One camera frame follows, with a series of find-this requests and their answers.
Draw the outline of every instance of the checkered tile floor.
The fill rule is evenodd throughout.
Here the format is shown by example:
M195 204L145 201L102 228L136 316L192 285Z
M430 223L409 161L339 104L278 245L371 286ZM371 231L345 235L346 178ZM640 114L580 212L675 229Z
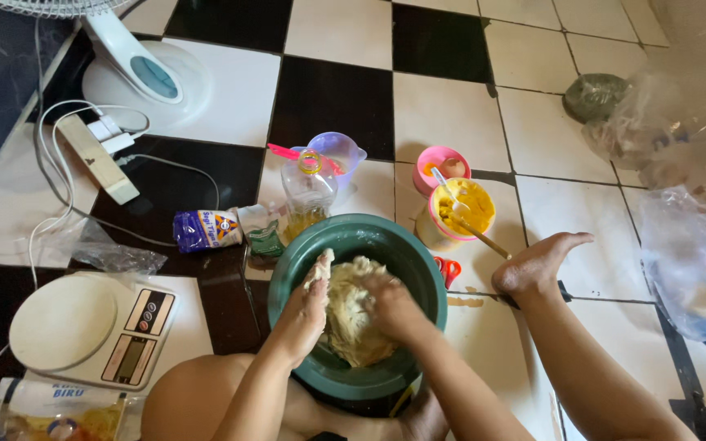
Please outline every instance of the checkered tile floor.
M699 379L675 372L692 366L681 363L686 346L662 323L642 276L638 177L595 156L561 102L580 73L627 77L666 50L646 0L149 0L124 22L143 38L197 56L215 85L197 121L155 128L123 155L149 153L207 171L221 186L223 208L279 203L283 160L266 143L306 145L319 133L341 132L368 159L333 213L376 214L412 231L426 203L413 186L413 164L426 147L452 147L495 202L488 236L512 253L555 232L596 235L569 256L559 278L574 296L574 312L638 381L668 408L670 399L701 390L699 380L706 387L703 346L689 344ZM88 38L79 35L50 83L49 100L77 96L77 67L90 60ZM30 132L29 124L15 127L0 153L0 238L23 236L63 209L36 170ZM79 177L79 208L170 241L175 211L213 203L212 189L191 172L138 161L124 171L139 198L117 205ZM270 271L248 265L242 247L179 255L109 233L167 255L161 274L198 279L215 353L257 350L268 333ZM521 316L488 296L501 258L477 242L438 255L463 267L450 296L484 300L481 307L449 307L448 338L537 439L580 439ZM51 277L83 267L50 249L38 261L57 268L43 270ZM26 264L22 248L0 247L0 265ZM5 270L15 279L27 271L0 267L0 275ZM27 287L17 297L25 295Z

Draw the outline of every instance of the foot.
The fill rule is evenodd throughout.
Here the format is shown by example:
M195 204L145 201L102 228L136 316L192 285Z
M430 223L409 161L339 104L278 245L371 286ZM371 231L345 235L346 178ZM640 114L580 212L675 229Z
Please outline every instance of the foot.
M590 233L557 233L535 243L506 261L492 275L492 286L498 294L507 294L519 303L531 292L550 292L557 286L557 271L574 247L590 243Z
M426 381L423 383L405 413L397 418L404 441L442 441L449 432L438 398Z

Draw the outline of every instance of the dough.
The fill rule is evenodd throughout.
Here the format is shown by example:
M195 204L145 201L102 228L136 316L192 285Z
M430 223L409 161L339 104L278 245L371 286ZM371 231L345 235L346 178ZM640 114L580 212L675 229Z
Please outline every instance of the dough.
M364 302L369 292L358 286L362 276L387 274L386 266L357 256L352 263L331 268L328 285L328 345L353 367L365 367L389 357L397 343L372 326Z

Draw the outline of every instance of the measuring cup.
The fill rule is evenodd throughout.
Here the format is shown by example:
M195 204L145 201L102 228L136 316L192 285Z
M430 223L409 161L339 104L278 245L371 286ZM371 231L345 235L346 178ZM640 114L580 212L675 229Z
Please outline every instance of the measuring cup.
M350 184L353 172L358 164L366 159L366 151L363 151L349 136L339 134L337 132L326 132L312 138L306 147L293 147L291 150L302 151L305 148L311 148L333 159L339 164L344 174L335 176L337 187L341 192L348 184Z

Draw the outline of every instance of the egg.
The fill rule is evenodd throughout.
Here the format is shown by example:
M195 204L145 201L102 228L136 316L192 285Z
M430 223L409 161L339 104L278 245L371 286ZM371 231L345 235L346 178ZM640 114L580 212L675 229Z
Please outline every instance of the egg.
M465 164L457 158L448 158L440 164L440 173L446 178L465 177Z

